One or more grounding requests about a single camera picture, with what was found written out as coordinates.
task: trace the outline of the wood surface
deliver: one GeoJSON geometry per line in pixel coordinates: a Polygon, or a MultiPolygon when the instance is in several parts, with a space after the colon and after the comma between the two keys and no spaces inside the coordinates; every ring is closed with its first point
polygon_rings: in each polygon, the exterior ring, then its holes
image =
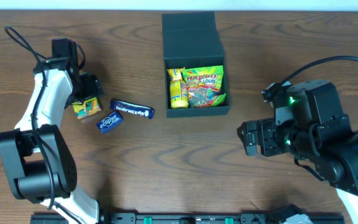
{"type": "MultiPolygon", "coordinates": [[[[104,110],[79,121],[64,112],[61,132],[75,158],[78,185],[107,211],[239,213],[294,203],[311,212],[338,212],[351,223],[334,188],[293,164],[289,154],[247,157],[236,135],[242,122],[269,118],[260,91],[297,68],[333,55],[358,56],[358,12],[217,12],[226,51],[231,110],[225,116],[167,119],[162,12],[0,11],[0,132],[21,119],[34,87],[31,53],[4,32],[14,26],[44,55],[50,39],[69,37],[97,74],[104,110]],[[95,123],[118,98],[155,108],[151,120],[123,114],[103,135],[95,123]]],[[[358,63],[330,62],[293,82],[333,82],[358,129],[358,63]]],[[[16,200],[0,161],[0,223],[29,223],[41,205],[16,200]]]]}

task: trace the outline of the green led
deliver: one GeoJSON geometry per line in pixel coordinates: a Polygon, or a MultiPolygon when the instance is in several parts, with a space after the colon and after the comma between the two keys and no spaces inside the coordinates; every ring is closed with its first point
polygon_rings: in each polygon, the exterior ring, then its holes
{"type": "Polygon", "coordinates": [[[292,98],[292,96],[290,96],[290,104],[293,104],[293,103],[295,103],[296,102],[296,100],[294,100],[293,98],[292,98]]]}

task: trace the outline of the dark green box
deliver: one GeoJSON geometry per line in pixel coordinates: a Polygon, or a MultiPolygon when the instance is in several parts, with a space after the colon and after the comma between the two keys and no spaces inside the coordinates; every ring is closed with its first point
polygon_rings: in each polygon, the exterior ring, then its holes
{"type": "Polygon", "coordinates": [[[164,47],[165,91],[167,117],[213,116],[227,114],[229,88],[224,65],[224,50],[216,30],[214,12],[191,12],[162,15],[164,47]],[[223,65],[224,75],[221,93],[226,99],[220,106],[210,108],[171,109],[168,68],[197,68],[223,65]]]}

